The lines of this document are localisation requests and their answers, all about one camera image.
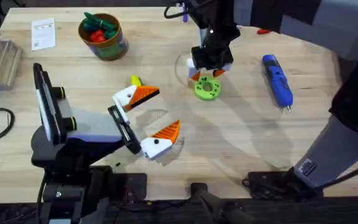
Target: blue glue gun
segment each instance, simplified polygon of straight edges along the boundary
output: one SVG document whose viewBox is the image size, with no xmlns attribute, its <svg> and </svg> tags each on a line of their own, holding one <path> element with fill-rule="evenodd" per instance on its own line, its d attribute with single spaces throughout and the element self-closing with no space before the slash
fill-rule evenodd
<svg viewBox="0 0 358 224">
<path fill-rule="evenodd" d="M 276 57 L 274 55 L 265 55 L 262 58 L 262 63 L 278 106 L 287 108 L 291 112 L 293 95 Z"/>
</svg>

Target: cup with toys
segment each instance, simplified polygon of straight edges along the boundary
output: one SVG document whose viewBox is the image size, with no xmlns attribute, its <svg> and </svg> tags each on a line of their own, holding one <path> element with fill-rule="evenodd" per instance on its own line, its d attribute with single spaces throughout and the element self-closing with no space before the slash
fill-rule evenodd
<svg viewBox="0 0 358 224">
<path fill-rule="evenodd" d="M 128 51 L 119 21 L 112 15 L 85 12 L 78 27 L 82 41 L 101 60 L 120 59 Z"/>
</svg>

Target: white paper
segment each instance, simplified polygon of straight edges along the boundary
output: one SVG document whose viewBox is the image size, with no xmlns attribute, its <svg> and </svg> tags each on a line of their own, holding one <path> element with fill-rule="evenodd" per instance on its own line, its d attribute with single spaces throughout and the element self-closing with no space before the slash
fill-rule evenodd
<svg viewBox="0 0 358 224">
<path fill-rule="evenodd" d="M 54 18 L 31 22 L 31 50 L 46 49 L 55 45 Z"/>
</svg>

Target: red toy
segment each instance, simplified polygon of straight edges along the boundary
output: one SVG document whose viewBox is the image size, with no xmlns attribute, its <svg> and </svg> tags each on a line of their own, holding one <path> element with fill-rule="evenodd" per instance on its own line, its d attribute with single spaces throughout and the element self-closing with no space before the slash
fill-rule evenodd
<svg viewBox="0 0 358 224">
<path fill-rule="evenodd" d="M 270 32 L 271 32 L 270 30 L 259 29 L 256 33 L 262 35 L 262 34 L 268 34 Z"/>
<path fill-rule="evenodd" d="M 91 42 L 94 42 L 94 43 L 100 43 L 100 42 L 106 41 L 106 38 L 104 38 L 103 30 L 97 30 L 97 31 L 93 32 L 91 34 L 90 39 L 91 39 Z"/>
</svg>

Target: green 3d printed part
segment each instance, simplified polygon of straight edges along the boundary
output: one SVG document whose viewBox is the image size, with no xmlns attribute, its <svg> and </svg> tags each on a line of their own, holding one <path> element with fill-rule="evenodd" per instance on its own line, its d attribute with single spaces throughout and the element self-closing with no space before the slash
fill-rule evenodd
<svg viewBox="0 0 358 224">
<path fill-rule="evenodd" d="M 214 77 L 201 77 L 194 86 L 194 93 L 202 100 L 214 100 L 221 94 L 221 84 Z"/>
</svg>

